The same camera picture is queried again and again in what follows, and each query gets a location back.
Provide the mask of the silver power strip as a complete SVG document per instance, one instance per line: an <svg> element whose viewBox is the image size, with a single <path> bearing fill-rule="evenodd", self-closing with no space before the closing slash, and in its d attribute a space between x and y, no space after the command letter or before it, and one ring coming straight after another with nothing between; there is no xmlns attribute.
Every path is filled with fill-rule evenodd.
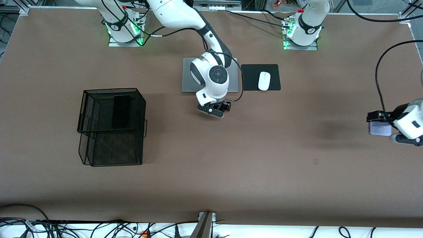
<svg viewBox="0 0 423 238"><path fill-rule="evenodd" d="M241 0L192 0L192 7L199 11L242 10Z"/></svg>

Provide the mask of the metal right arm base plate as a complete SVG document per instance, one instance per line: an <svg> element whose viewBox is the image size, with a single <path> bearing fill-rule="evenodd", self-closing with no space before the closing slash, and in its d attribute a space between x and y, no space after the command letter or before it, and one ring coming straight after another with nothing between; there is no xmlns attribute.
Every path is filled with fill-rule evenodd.
<svg viewBox="0 0 423 238"><path fill-rule="evenodd" d="M116 22L106 22L108 33L110 35L110 47L139 47L142 45L144 29L142 21L132 23L128 17Z"/></svg>

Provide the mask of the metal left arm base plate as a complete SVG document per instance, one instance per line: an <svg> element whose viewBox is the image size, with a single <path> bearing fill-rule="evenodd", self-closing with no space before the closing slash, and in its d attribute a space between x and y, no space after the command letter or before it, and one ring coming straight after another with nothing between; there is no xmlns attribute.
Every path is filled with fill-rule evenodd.
<svg viewBox="0 0 423 238"><path fill-rule="evenodd" d="M315 40L311 45L301 46L295 44L292 39L288 37L289 30L287 28L282 29L283 32L283 43L284 50L318 50L317 40Z"/></svg>

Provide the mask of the black mouse pad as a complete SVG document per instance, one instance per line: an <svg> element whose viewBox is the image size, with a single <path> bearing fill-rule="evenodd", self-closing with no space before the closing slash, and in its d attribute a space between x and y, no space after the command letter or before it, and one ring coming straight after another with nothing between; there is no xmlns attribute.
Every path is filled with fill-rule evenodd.
<svg viewBox="0 0 423 238"><path fill-rule="evenodd" d="M243 64L241 65L241 68L244 74L245 91L260 91L258 89L258 80L260 72L269 72L271 74L270 86L268 91L281 90L279 66L277 64Z"/></svg>

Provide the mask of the silver closed laptop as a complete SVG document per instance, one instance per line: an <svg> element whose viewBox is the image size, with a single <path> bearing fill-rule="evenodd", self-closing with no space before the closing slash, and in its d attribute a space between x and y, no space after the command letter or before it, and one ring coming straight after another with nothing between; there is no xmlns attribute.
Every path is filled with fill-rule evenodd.
<svg viewBox="0 0 423 238"><path fill-rule="evenodd" d="M192 74L190 73L190 64L192 60L195 58L184 58L183 65L182 65L182 82L181 82L181 91L183 93L196 93L204 86L199 85ZM229 73L229 93L237 93L239 92L239 68L237 66L238 59L235 58L231 62L231 66L227 68Z"/></svg>

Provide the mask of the long black smartphone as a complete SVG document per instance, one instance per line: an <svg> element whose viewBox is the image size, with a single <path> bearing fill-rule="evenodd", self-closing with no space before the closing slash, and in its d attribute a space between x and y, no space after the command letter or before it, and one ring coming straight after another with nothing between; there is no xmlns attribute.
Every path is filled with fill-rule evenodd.
<svg viewBox="0 0 423 238"><path fill-rule="evenodd" d="M131 97L128 95L116 95L113 101L112 128L126 129L129 127L131 110Z"/></svg>

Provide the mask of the lavender flip phone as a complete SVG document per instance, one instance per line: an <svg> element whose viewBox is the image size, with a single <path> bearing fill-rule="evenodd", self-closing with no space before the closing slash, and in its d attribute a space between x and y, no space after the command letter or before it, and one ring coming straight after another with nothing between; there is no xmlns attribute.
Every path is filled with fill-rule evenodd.
<svg viewBox="0 0 423 238"><path fill-rule="evenodd" d="M389 137L392 135L392 126L388 122L368 122L368 133L373 136Z"/></svg>

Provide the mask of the white computer mouse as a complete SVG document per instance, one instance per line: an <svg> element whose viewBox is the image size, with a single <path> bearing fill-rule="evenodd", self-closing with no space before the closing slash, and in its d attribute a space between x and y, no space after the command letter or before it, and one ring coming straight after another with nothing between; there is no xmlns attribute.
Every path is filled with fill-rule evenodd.
<svg viewBox="0 0 423 238"><path fill-rule="evenodd" d="M260 72L258 80L258 89L267 91L270 87L271 74L269 72Z"/></svg>

